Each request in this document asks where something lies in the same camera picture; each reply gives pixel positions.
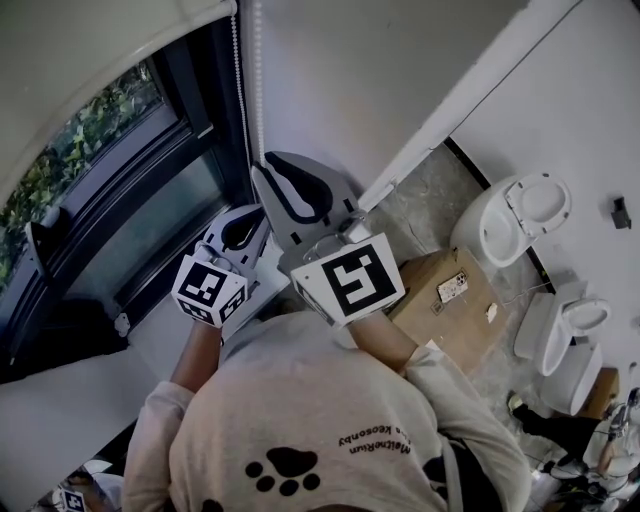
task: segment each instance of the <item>toilet seat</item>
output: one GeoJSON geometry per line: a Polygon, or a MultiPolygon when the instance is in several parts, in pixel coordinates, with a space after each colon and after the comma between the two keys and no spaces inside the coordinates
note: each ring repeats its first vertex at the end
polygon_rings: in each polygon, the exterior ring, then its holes
{"type": "Polygon", "coordinates": [[[611,307],[604,299],[577,300],[564,308],[562,317],[573,336],[587,336],[611,316],[611,307]]]}
{"type": "Polygon", "coordinates": [[[519,179],[509,187],[505,199],[522,230],[532,238],[558,229],[571,212],[569,188],[546,172],[519,179]]]}

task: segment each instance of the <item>tile floor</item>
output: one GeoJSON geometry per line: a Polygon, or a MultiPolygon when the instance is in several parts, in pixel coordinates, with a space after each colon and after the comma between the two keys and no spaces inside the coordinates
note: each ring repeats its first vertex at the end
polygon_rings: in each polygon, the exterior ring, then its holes
{"type": "MultiPolygon", "coordinates": [[[[384,231],[398,263],[448,246],[449,234],[462,212],[482,192],[482,188],[462,163],[445,147],[433,151],[370,214],[374,232],[384,231]]],[[[490,276],[491,283],[507,303],[525,290],[539,285],[540,277],[525,255],[512,266],[490,276]]],[[[470,376],[487,405],[517,438],[530,457],[542,459],[551,443],[524,434],[509,416],[506,398],[517,391],[541,414],[549,410],[538,398],[539,376],[533,365],[515,357],[513,343],[534,291],[506,304],[507,329],[485,361],[470,376]]],[[[531,458],[533,468],[537,462],[531,458]]],[[[534,482],[527,510],[540,510],[555,492],[557,481],[543,475],[534,482]]]]}

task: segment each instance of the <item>cardboard box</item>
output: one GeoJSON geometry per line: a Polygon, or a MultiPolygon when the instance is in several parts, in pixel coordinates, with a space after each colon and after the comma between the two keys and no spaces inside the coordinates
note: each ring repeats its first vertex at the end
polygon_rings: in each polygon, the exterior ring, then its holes
{"type": "Polygon", "coordinates": [[[472,372],[504,332],[507,313],[471,253],[428,254],[406,263],[400,275],[407,294],[389,318],[419,345],[433,340],[465,374],[472,372]],[[459,272],[469,289],[443,304],[437,287],[459,272]],[[489,323],[486,313],[494,303],[497,312],[489,323]]]}
{"type": "Polygon", "coordinates": [[[620,375],[616,368],[602,368],[578,416],[601,420],[604,412],[620,393],[620,375]]]}

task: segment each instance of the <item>toilet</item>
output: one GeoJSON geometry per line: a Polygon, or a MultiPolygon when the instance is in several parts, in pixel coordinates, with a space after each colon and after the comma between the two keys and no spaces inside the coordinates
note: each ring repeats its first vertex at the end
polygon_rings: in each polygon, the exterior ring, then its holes
{"type": "Polygon", "coordinates": [[[588,336],[611,316],[606,300],[587,297],[589,283],[558,287],[556,294],[536,293],[520,324],[514,352],[531,359],[547,377],[560,366],[574,336],[588,336]]]}
{"type": "Polygon", "coordinates": [[[599,344],[569,347],[557,371],[543,379],[540,398],[552,409],[575,416],[584,405],[601,368],[599,344]]]}
{"type": "Polygon", "coordinates": [[[536,238],[571,213],[567,185],[549,173],[511,176],[485,190],[462,214],[451,247],[467,247],[485,271],[516,261],[536,238]]]}

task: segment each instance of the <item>green leaves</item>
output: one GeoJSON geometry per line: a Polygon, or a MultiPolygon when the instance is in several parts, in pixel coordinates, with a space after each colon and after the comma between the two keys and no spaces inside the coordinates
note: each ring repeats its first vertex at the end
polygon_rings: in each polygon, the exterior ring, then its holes
{"type": "Polygon", "coordinates": [[[161,102],[141,63],[100,91],[49,142],[0,210],[0,293],[24,252],[25,224],[41,221],[101,151],[161,102]]]}

